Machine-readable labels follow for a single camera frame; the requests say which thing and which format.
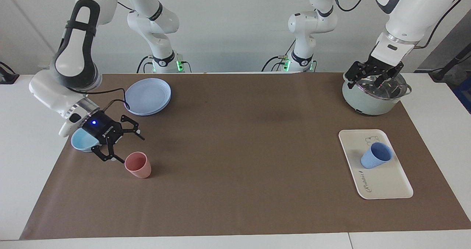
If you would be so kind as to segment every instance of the white wall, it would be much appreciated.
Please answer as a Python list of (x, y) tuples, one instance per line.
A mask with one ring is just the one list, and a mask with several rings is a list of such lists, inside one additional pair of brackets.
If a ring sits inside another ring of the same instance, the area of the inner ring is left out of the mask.
[[(128, 0), (120, 1), (130, 4)], [(293, 41), (287, 28), (289, 16), (312, 9), (308, 0), (160, 1), (180, 18), (180, 30), (170, 35), (174, 49), (198, 72), (259, 71), (268, 58), (284, 54)], [(340, 3), (347, 8), (356, 1)], [(57, 49), (73, 6), (74, 0), (1, 0), (2, 10), (16, 7), (16, 12), (25, 16), (5, 13), (0, 16), (0, 58), (12, 67), (21, 67), (21, 73), (35, 73), (34, 63), (44, 60), (46, 53), (50, 56), (50, 48)], [(405, 58), (404, 71), (418, 68), (469, 9), (471, 0), (464, 0), (445, 19), (427, 49), (414, 51)], [(375, 0), (364, 0), (349, 13), (336, 10), (337, 29), (315, 35), (318, 71), (345, 71), (354, 61), (366, 60), (387, 21)], [(127, 13), (118, 6), (113, 21), (98, 29), (93, 57), (103, 73), (135, 72), (140, 58), (150, 54), (144, 39), (128, 28)]]

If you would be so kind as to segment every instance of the white tray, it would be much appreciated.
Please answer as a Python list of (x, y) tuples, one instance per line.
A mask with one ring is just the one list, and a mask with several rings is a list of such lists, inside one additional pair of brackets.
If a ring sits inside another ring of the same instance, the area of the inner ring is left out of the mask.
[[(354, 129), (339, 133), (340, 143), (347, 158), (358, 194), (364, 199), (408, 199), (414, 195), (411, 184), (392, 148), (391, 142), (382, 130)], [(383, 142), (393, 152), (392, 160), (366, 169), (360, 159), (371, 144)]]

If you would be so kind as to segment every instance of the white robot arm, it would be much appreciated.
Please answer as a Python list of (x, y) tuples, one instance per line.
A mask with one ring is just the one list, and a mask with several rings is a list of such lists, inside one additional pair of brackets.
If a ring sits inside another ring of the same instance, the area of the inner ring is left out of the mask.
[[(146, 40), (153, 51), (154, 61), (160, 72), (179, 71), (177, 54), (170, 41), (163, 35), (178, 29), (178, 18), (158, 0), (130, 0), (136, 12), (130, 13), (130, 26)], [(114, 155), (113, 145), (124, 133), (134, 133), (142, 138), (137, 122), (123, 115), (120, 122), (113, 121), (87, 97), (102, 81), (92, 61), (91, 46), (96, 27), (113, 19), (117, 0), (75, 0), (71, 19), (67, 22), (62, 41), (50, 70), (37, 73), (30, 82), (31, 93), (48, 108), (59, 113), (65, 123), (59, 134), (71, 135), (82, 127), (97, 138), (102, 145), (108, 145), (108, 155), (92, 148), (101, 160), (121, 158)], [(131, 122), (132, 129), (123, 129), (121, 122)]]
[(312, 63), (316, 40), (312, 34), (327, 33), (337, 26), (334, 0), (309, 0), (314, 11), (290, 16), (288, 28), (296, 37), (294, 50), (289, 55), (286, 71), (306, 71)]
[(389, 15), (385, 31), (376, 41), (368, 61), (356, 61), (345, 73), (349, 88), (371, 75), (378, 75), (380, 86), (394, 78), (404, 64), (401, 60), (409, 54), (426, 31), (452, 6), (454, 0), (376, 0), (383, 12)]

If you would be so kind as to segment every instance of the table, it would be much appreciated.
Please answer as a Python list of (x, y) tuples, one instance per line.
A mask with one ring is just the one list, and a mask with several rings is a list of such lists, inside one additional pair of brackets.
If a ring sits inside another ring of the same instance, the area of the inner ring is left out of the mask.
[[(444, 83), (425, 74), (404, 74), (414, 92), (402, 101), (419, 134), (471, 218), (471, 115)], [(62, 118), (28, 91), (32, 76), (0, 86), (0, 239), (18, 239), (66, 139)], [(49, 145), (42, 148), (45, 142)], [(468, 248), (471, 230), (209, 237), (59, 239), (0, 242), (0, 248), (138, 245), (162, 248)]]

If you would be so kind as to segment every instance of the plate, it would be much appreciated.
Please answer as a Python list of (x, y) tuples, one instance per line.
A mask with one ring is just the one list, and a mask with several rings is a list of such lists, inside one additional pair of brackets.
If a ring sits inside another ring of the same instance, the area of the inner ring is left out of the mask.
[(170, 98), (170, 85), (158, 78), (140, 80), (126, 91), (128, 111), (134, 115), (154, 115), (168, 105)]
[[(340, 143), (347, 158), (358, 194), (364, 199), (408, 199), (414, 195), (409, 179), (387, 135), (378, 129), (342, 130)], [(360, 159), (375, 142), (388, 145), (392, 159), (373, 169), (366, 169)]]

